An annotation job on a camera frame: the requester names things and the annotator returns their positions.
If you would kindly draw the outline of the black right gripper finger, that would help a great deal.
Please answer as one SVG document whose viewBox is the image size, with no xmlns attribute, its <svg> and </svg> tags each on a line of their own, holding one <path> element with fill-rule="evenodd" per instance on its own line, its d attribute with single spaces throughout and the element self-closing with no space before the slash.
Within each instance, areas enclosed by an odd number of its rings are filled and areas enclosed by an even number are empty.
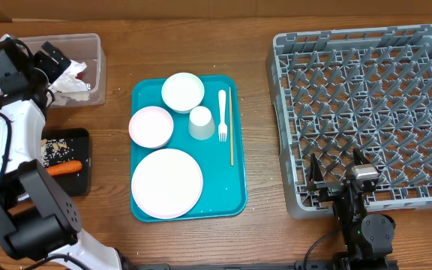
<svg viewBox="0 0 432 270">
<path fill-rule="evenodd" d="M 318 163 L 318 159 L 317 159 L 315 154 L 312 154 L 310 156 L 309 181 L 310 182 L 322 182 L 323 181 L 323 174 L 321 173 L 320 165 Z"/>
<path fill-rule="evenodd" d="M 359 148 L 354 148 L 352 151 L 353 160 L 356 166 L 371 164 Z"/>
</svg>

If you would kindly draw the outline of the white napkin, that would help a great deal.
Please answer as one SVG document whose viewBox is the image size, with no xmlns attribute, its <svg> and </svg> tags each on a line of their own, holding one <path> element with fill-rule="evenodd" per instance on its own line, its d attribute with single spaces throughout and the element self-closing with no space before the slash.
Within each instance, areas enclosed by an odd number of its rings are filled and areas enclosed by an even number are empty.
<svg viewBox="0 0 432 270">
<path fill-rule="evenodd" d="M 89 88 L 77 76 L 87 68 L 85 62 L 70 61 L 69 67 L 49 87 L 55 94 L 55 105 L 64 106 L 69 100 L 88 101 Z"/>
</svg>

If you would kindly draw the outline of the red snack wrapper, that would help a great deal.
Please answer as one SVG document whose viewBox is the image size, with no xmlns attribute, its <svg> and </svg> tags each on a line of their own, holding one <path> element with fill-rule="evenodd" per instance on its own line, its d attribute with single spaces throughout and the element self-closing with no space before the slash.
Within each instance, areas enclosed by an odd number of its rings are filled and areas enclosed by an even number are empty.
<svg viewBox="0 0 432 270">
<path fill-rule="evenodd" d="M 78 73 L 78 74 L 76 75 L 76 78 L 77 78 L 78 80 L 82 80 L 83 77 L 84 77 L 84 73 L 83 73 L 83 72 Z"/>
</svg>

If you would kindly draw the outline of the rice and peanut scraps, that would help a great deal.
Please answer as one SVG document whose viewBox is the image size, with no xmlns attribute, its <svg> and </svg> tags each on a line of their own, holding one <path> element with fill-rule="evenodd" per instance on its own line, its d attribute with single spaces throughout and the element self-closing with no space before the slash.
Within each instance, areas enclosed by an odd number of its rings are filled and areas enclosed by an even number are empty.
<svg viewBox="0 0 432 270">
<path fill-rule="evenodd" d="M 44 167 L 62 162 L 69 154 L 70 149 L 65 139 L 41 140 L 41 163 Z"/>
</svg>

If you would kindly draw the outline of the orange carrot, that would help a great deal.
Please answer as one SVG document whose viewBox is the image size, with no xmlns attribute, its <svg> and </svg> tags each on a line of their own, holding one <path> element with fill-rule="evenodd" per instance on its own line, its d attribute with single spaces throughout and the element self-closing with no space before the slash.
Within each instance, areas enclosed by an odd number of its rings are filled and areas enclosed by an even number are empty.
<svg viewBox="0 0 432 270">
<path fill-rule="evenodd" d="M 69 160 L 64 163 L 59 163 L 55 166 L 46 168 L 46 171 L 51 176 L 60 176 L 79 172 L 83 168 L 83 164 L 79 160 Z"/>
</svg>

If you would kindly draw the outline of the pink bowl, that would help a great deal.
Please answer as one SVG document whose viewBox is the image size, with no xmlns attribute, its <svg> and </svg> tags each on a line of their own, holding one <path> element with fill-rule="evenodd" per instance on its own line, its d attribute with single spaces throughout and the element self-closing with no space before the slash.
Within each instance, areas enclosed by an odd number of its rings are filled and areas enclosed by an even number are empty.
<svg viewBox="0 0 432 270">
<path fill-rule="evenodd" d="M 146 106 L 133 114 L 128 130 L 130 138 L 138 146 L 158 149 L 170 141 L 174 121 L 165 109 L 159 106 Z"/>
</svg>

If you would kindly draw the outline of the white cup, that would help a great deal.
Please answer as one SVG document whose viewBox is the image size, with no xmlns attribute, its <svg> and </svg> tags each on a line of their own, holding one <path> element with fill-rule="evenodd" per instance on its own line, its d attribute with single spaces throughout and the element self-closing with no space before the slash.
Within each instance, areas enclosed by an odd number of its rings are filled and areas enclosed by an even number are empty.
<svg viewBox="0 0 432 270">
<path fill-rule="evenodd" d="M 215 132 L 211 111 L 205 106 L 197 106 L 190 111 L 189 133 L 196 140 L 207 140 Z"/>
</svg>

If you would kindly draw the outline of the pale green bowl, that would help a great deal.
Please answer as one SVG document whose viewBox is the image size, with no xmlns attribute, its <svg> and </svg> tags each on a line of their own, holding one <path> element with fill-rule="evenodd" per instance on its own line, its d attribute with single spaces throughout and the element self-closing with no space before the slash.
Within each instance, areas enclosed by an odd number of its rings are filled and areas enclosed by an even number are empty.
<svg viewBox="0 0 432 270">
<path fill-rule="evenodd" d="M 173 111 L 189 113 L 203 101 L 205 89 L 202 80 L 192 73 L 175 73 L 162 85 L 163 102 Z"/>
</svg>

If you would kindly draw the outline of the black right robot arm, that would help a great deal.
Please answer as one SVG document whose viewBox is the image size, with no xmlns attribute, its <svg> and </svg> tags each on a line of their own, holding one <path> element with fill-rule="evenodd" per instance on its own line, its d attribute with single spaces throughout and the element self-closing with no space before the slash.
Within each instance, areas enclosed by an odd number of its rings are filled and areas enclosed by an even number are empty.
<svg viewBox="0 0 432 270">
<path fill-rule="evenodd" d="M 318 160 L 310 156 L 309 191 L 318 193 L 320 202 L 333 204 L 334 216 L 340 227 L 315 241 L 304 256 L 303 269 L 397 269 L 396 261 L 388 260 L 392 253 L 395 221 L 387 214 L 368 214 L 365 194 L 376 190 L 380 171 L 354 148 L 355 165 L 340 184 L 325 183 Z M 309 260 L 314 248 L 324 240 L 341 233 L 345 250 L 330 260 Z"/>
</svg>

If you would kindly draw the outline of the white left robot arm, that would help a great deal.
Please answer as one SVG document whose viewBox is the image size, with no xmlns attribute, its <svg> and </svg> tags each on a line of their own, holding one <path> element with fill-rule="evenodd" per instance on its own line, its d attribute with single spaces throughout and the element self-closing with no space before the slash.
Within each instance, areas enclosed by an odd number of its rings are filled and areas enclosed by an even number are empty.
<svg viewBox="0 0 432 270">
<path fill-rule="evenodd" d="M 51 43 L 32 53 L 0 40 L 0 246 L 14 260 L 69 269 L 133 269 L 119 250 L 82 228 L 71 197 L 41 164 L 41 137 L 53 84 L 70 60 Z"/>
</svg>

